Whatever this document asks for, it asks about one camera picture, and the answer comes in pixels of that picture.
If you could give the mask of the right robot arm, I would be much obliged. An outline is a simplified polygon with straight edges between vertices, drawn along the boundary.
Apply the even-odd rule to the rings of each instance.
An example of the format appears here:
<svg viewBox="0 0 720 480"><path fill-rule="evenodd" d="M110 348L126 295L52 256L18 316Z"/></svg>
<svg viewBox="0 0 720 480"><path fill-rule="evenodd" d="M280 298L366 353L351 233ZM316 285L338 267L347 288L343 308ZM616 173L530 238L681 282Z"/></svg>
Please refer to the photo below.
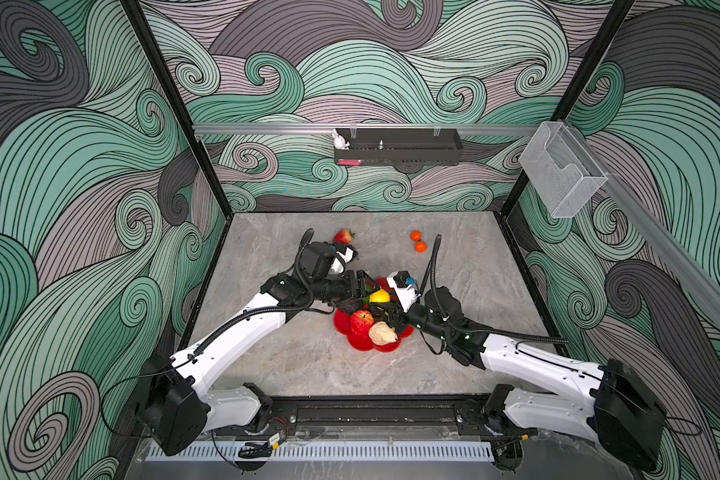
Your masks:
<svg viewBox="0 0 720 480"><path fill-rule="evenodd" d="M647 383L627 364L566 358L541 349L555 338L519 334L479 324L466 317L460 302L436 284L439 250L432 250L424 279L404 271L388 278L399 301L389 313L397 328L411 327L441 342L441 352L464 366L511 375L540 392L499 385L484 414L492 427L523 433L550 430L603 447L628 466L657 468L665 433L695 438L697 423L668 415Z"/></svg>

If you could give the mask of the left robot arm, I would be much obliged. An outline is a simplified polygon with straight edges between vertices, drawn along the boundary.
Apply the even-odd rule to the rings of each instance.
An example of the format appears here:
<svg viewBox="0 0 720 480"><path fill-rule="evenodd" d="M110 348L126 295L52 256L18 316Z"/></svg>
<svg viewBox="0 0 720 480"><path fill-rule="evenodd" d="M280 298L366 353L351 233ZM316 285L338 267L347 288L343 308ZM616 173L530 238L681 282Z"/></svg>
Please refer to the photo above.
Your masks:
<svg viewBox="0 0 720 480"><path fill-rule="evenodd" d="M268 397L253 384L214 394L211 388L221 374L259 340L315 302L340 310L380 290L364 271L348 269L357 257L352 246L315 242L313 234L313 229L304 232L292 265L268 278L237 314L168 357L152 355L132 377L134 415L144 437L164 454L176 455L200 435L219 428L264 430Z"/></svg>

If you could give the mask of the white figurine on shelf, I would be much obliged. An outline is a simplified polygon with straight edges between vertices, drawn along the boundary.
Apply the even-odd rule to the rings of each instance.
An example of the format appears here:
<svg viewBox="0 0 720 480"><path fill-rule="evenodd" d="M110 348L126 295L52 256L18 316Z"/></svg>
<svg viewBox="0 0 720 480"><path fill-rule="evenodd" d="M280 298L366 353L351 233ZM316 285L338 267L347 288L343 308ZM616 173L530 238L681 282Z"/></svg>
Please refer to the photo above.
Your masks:
<svg viewBox="0 0 720 480"><path fill-rule="evenodd" d="M333 139L334 148L337 150L348 150L350 143L338 132L337 129L333 129L331 132Z"/></svg>

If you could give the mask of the pink item on shelf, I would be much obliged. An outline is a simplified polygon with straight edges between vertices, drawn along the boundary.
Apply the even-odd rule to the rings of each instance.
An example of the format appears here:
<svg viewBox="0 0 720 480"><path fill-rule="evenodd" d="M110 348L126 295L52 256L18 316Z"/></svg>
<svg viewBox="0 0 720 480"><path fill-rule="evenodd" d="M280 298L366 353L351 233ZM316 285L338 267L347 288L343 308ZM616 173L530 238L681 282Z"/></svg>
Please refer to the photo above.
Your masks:
<svg viewBox="0 0 720 480"><path fill-rule="evenodd" d="M340 159L337 160L337 164L340 166L361 166L363 164L362 160L354 160L354 159Z"/></svg>

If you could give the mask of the red flower-shaped fruit bowl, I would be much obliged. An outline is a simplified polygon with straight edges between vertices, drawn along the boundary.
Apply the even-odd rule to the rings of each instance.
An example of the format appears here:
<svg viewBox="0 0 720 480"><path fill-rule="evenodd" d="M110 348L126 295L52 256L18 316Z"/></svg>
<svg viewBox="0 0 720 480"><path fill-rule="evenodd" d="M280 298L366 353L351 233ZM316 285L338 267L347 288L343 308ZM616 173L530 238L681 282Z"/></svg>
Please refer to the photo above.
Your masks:
<svg viewBox="0 0 720 480"><path fill-rule="evenodd" d="M375 293L339 303L333 314L333 325L355 350L391 353L413 335L414 328L391 327L386 323L387 314L380 308L379 300L396 302L397 295L386 278L377 278L375 282L380 287Z"/></svg>

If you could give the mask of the aluminium wall rail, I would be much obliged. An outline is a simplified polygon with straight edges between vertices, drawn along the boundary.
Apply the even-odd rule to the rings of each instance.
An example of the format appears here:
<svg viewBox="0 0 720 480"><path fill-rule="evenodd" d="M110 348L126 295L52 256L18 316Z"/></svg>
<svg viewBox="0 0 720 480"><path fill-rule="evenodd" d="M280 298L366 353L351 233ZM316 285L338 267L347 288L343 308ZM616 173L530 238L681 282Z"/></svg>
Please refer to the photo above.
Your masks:
<svg viewBox="0 0 720 480"><path fill-rule="evenodd" d="M539 123L530 125L506 124L373 124L373 123L284 123L244 122L221 123L203 122L192 125L196 135L331 135L334 130L347 129L355 138L359 130L429 130L437 136L443 129L455 129L466 136L532 136Z"/></svg>

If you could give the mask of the red strawberry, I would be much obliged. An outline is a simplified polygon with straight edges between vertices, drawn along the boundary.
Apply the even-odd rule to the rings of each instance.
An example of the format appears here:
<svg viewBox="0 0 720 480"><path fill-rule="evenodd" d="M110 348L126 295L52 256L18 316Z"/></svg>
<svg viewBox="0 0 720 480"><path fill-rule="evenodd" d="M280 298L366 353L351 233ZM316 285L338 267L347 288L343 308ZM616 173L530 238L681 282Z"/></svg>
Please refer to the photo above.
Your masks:
<svg viewBox="0 0 720 480"><path fill-rule="evenodd" d="M349 245L353 239L354 239L354 233L351 230L342 229L334 236L333 241L336 243Z"/></svg>

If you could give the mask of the beige pear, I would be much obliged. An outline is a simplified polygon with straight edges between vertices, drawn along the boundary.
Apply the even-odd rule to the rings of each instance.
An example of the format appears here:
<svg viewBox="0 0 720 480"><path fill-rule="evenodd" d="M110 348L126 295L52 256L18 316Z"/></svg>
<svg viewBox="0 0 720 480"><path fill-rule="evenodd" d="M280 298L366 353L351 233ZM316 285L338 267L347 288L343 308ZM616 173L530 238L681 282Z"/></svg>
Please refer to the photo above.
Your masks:
<svg viewBox="0 0 720 480"><path fill-rule="evenodd" d="M386 322L376 322L370 329L368 337L375 346L386 346L396 343L398 335Z"/></svg>

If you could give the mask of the clear plastic wall bin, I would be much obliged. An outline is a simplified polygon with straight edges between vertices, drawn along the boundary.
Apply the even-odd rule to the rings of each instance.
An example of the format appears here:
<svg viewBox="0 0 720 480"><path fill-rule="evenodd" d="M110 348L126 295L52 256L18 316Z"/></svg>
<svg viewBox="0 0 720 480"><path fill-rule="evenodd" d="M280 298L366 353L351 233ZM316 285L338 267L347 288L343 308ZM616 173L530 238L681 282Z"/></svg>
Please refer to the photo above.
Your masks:
<svg viewBox="0 0 720 480"><path fill-rule="evenodd" d="M564 121L539 125L519 158L553 218L573 218L608 180L585 137Z"/></svg>

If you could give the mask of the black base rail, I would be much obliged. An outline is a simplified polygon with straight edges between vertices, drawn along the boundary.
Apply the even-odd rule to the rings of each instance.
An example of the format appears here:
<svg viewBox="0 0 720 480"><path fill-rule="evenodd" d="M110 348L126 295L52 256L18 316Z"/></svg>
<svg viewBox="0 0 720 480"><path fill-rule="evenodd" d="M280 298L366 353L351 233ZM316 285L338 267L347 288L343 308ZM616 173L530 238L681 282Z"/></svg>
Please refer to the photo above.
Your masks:
<svg viewBox="0 0 720 480"><path fill-rule="evenodd" d="M504 394L274 396L264 409L277 425L456 426L485 430L503 414Z"/></svg>

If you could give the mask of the black wall shelf tray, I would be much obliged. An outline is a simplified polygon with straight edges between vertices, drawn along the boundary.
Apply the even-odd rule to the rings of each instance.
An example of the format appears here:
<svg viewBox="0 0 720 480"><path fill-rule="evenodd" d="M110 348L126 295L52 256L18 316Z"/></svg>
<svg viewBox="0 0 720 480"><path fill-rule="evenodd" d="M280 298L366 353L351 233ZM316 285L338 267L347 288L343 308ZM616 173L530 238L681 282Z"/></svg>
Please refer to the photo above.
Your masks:
<svg viewBox="0 0 720 480"><path fill-rule="evenodd" d="M457 130L443 129L437 136L429 130L359 130L355 138L347 129L338 132L350 143L348 150L334 148L334 160L362 160L361 166L391 166L404 172L425 166L457 165L464 144Z"/></svg>

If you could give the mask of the red apple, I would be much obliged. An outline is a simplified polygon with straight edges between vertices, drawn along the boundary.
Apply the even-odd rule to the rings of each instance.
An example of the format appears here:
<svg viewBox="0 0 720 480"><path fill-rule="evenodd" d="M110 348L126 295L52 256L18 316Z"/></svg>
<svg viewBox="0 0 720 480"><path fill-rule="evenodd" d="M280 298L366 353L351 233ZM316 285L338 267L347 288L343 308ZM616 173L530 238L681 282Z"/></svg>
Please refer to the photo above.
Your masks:
<svg viewBox="0 0 720 480"><path fill-rule="evenodd" d="M350 317L350 329L354 335L368 336L375 318L368 310L357 310Z"/></svg>

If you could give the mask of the small yellow lemon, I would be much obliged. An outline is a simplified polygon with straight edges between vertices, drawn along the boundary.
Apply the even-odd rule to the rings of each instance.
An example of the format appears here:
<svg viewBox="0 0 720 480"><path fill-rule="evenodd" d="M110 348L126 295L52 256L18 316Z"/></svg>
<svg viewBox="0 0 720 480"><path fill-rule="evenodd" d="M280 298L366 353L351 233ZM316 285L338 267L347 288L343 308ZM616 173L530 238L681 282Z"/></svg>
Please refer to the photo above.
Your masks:
<svg viewBox="0 0 720 480"><path fill-rule="evenodd" d="M391 301L391 295L383 289L380 289L369 296L369 304L383 304Z"/></svg>

